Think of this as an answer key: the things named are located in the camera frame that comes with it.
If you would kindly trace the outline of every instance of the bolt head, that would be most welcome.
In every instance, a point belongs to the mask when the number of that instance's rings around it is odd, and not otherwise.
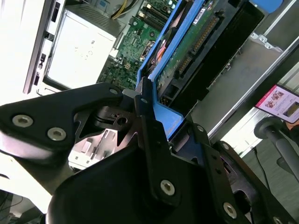
[[[33,124],[33,119],[27,115],[16,115],[12,120],[13,124],[18,127],[29,127]]]
[[[225,210],[225,212],[233,219],[237,218],[237,212],[235,210],[235,208],[228,202],[225,202],[223,204],[223,208]]]
[[[148,101],[146,99],[143,99],[143,98],[141,98],[141,101],[146,103],[146,104],[148,103]]]
[[[66,132],[60,127],[50,128],[47,135],[53,141],[63,141],[66,138]]]
[[[110,89],[109,91],[110,91],[111,93],[115,94],[115,95],[118,94],[118,92],[117,92],[116,90],[114,90],[114,89]]]
[[[229,146],[225,143],[222,143],[222,146],[226,149],[226,150],[229,150]]]
[[[273,217],[275,224],[283,224],[278,217]]]
[[[200,125],[197,125],[197,129],[200,130],[201,132],[204,132],[204,128]]]
[[[168,180],[162,180],[160,183],[161,190],[168,196],[172,196],[175,193],[173,184]]]

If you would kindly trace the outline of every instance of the circuit board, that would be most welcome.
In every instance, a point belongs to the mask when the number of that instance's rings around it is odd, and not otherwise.
[[[212,19],[210,19],[210,15],[213,13],[213,8],[216,6],[218,1],[219,0],[210,0],[200,10],[199,14],[193,21],[193,24],[184,36],[182,42],[174,51],[165,68],[157,78],[156,84],[158,91],[164,85],[165,80],[169,77],[172,77],[178,68],[180,73],[184,71],[188,63],[191,61],[190,57],[186,57],[187,53],[190,51],[192,47],[194,51],[199,50],[209,32],[211,32],[212,28],[218,22],[219,18],[217,17],[213,17]]]
[[[140,12],[150,17],[150,21],[138,16],[132,18],[130,28],[118,47],[117,56],[108,58],[98,82],[112,83],[121,89],[135,89],[137,71],[160,34],[156,29],[157,22],[159,27],[163,27],[176,3],[177,0],[144,1],[142,7],[148,11],[140,9]]]
[[[165,14],[170,14],[177,4],[176,0],[148,0],[147,2]]]
[[[158,31],[134,18],[116,58],[108,59],[98,82],[109,82],[121,89],[134,90],[137,71],[158,36]]]

